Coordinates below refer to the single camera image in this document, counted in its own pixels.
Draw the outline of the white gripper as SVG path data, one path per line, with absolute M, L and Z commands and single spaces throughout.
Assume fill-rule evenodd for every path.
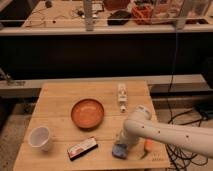
M 122 130 L 119 133 L 118 142 L 120 144 L 125 144 L 128 147 L 133 147 L 138 144 L 139 137 L 136 135 L 130 134 L 129 132 L 126 132 L 125 130 Z

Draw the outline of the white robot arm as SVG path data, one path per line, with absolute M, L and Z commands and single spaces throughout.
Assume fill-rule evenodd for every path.
M 151 117 L 146 107 L 137 106 L 124 120 L 118 142 L 132 147 L 140 138 L 146 138 L 213 159 L 212 128 L 165 124 Z

